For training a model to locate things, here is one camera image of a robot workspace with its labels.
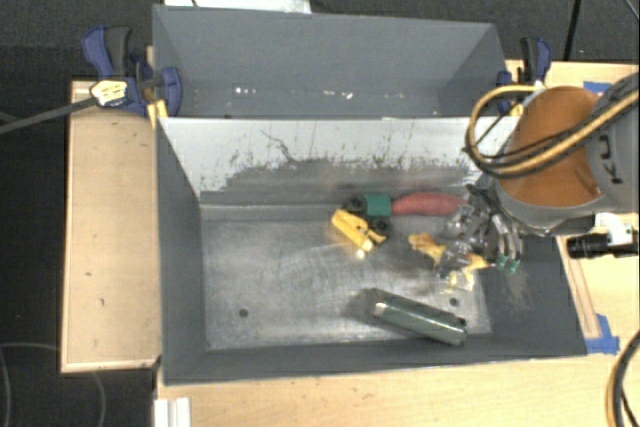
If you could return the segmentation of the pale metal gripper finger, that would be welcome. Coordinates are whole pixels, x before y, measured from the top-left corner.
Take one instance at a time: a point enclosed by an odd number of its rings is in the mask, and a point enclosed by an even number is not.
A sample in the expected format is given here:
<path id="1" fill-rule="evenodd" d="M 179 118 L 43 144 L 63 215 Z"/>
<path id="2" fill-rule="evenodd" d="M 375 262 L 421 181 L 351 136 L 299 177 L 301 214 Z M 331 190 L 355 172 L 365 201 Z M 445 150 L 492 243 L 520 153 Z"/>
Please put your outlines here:
<path id="1" fill-rule="evenodd" d="M 435 266 L 440 278 L 446 278 L 451 272 L 461 271 L 472 263 L 472 248 L 462 241 L 454 241 L 445 246 L 444 252 Z"/>
<path id="2" fill-rule="evenodd" d="M 459 206 L 447 219 L 443 236 L 446 239 L 464 240 L 472 232 L 476 220 L 475 208 L 468 204 Z"/>

